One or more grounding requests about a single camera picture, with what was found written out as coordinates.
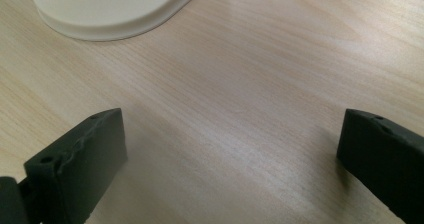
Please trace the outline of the white oval tray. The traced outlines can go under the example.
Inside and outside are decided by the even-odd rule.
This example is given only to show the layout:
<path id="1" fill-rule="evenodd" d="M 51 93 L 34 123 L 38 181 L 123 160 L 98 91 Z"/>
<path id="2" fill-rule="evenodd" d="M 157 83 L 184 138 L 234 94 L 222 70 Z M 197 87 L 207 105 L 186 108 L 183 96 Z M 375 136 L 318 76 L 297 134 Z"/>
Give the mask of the white oval tray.
<path id="1" fill-rule="evenodd" d="M 191 0 L 33 0 L 41 19 L 71 38 L 112 41 L 148 32 Z"/>

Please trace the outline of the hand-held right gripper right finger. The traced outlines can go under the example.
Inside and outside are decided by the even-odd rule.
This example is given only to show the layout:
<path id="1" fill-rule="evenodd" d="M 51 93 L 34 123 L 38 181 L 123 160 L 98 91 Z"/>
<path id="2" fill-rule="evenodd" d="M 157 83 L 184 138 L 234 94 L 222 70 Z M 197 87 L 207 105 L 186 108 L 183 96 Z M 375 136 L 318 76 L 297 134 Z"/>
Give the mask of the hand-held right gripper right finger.
<path id="1" fill-rule="evenodd" d="M 424 224 L 424 137 L 381 116 L 348 109 L 337 158 L 406 224 Z"/>

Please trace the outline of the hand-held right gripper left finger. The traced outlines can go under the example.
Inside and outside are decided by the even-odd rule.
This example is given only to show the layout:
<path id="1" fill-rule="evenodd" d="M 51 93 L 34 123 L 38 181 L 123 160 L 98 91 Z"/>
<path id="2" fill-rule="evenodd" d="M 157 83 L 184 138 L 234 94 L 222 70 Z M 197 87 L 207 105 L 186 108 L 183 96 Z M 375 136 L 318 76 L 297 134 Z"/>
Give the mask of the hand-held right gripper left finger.
<path id="1" fill-rule="evenodd" d="M 88 117 L 24 163 L 30 224 L 84 224 L 126 161 L 122 111 Z"/>

